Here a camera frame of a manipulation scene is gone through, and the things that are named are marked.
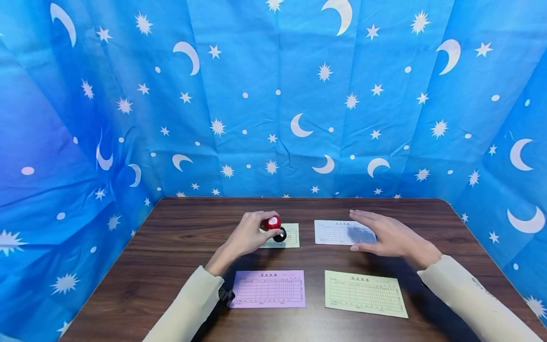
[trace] blue backdrop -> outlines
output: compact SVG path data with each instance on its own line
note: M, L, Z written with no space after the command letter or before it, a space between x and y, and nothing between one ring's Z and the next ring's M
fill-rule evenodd
M58 339L164 196L442 198L547 322L546 16L1 3L0 336Z

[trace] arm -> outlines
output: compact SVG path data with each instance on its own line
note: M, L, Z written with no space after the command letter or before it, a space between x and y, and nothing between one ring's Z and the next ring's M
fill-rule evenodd
M268 239L279 235L281 229L265 233L259 230L260 221L277 215L275 211L245 213L241 222L225 244L217 249L205 268L188 278L177 298L169 306L143 342L187 342L211 314L218 302L218 290L224 283L222 275L240 256L257 250Z
M357 244L352 251L406 257L422 269L427 287L460 316L483 342L541 342L514 313L492 296L473 275L431 242L394 218L350 210L350 217L372 229L376 244Z
M418 275L481 341L541 342L526 324L451 257L442 256L426 270L418 271Z

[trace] wooden table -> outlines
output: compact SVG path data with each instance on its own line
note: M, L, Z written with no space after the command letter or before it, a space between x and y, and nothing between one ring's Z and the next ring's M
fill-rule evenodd
M228 238L242 214L258 210L276 210L284 222L298 222L300 248L262 249L242 257L226 274L226 284L233 284L236 270L304 270L306 308L228 310L217 306L194 341L478 341L402 259L351 252L349 246L315 244L313 220L349 220L350 208L407 224L453 256L547 340L547 330L441 200L165 198L62 341L141 341L196 267L205 265ZM325 270L398 278L409 319L326 309Z

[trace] beige sleeve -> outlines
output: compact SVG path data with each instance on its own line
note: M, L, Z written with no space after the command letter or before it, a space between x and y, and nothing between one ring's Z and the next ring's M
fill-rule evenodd
M216 306L223 283L199 266L143 342L190 342Z
M458 316L483 342L541 342L505 305L491 295L457 261L442 256L418 275L427 287Z

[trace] pink receipt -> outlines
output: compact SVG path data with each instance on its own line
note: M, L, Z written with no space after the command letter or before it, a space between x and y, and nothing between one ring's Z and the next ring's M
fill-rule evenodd
M305 308L304 271L238 271L232 309Z

